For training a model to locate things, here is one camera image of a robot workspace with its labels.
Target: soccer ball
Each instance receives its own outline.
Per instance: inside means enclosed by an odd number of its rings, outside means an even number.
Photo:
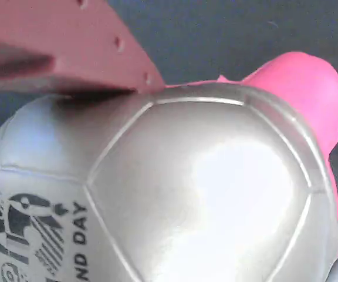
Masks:
[[[324,282],[325,172],[302,118],[257,89],[38,99],[0,128],[0,281]]]

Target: printed logo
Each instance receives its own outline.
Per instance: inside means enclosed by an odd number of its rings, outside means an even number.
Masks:
[[[27,275],[12,263],[5,263],[1,268],[2,282],[30,282]]]
[[[59,282],[56,277],[63,266],[66,238],[80,251],[72,258],[74,278],[89,281],[89,265],[83,252],[87,247],[87,208],[78,202],[70,208],[33,194],[4,197],[0,193],[0,253],[23,265],[33,267],[31,263],[39,263],[46,282]],[[67,226],[67,235],[61,224],[65,217],[72,222],[71,229]],[[1,273],[3,282],[31,282],[11,263],[5,263]]]
[[[41,243],[35,242],[34,254],[55,276],[62,266],[65,252],[63,227],[57,219],[68,212],[63,204],[52,205],[32,194],[16,194],[7,200],[0,195],[0,253],[29,264],[32,242],[29,242],[26,232],[31,227],[41,239]]]

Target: black lettering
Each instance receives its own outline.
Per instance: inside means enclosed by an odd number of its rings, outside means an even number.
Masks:
[[[80,212],[86,212],[87,211],[86,207],[83,207],[83,206],[81,206],[80,204],[78,204],[76,202],[74,202],[74,207],[75,207],[74,214],[78,214]]]
[[[88,274],[88,270],[80,267],[75,267],[75,270],[77,271],[76,278],[83,281],[88,281],[88,277],[86,276]]]
[[[74,262],[78,266],[87,266],[87,258],[84,254],[76,254],[74,256]]]
[[[79,219],[74,219],[74,225],[75,226],[77,226],[77,227],[79,227],[80,229],[82,229],[82,230],[87,230],[87,228],[86,228],[86,225],[85,225],[85,223],[86,223],[86,221],[87,221],[87,218],[86,217],[81,217],[81,218],[79,218]]]
[[[85,245],[87,244],[86,235],[82,232],[74,232],[73,241],[75,244]]]

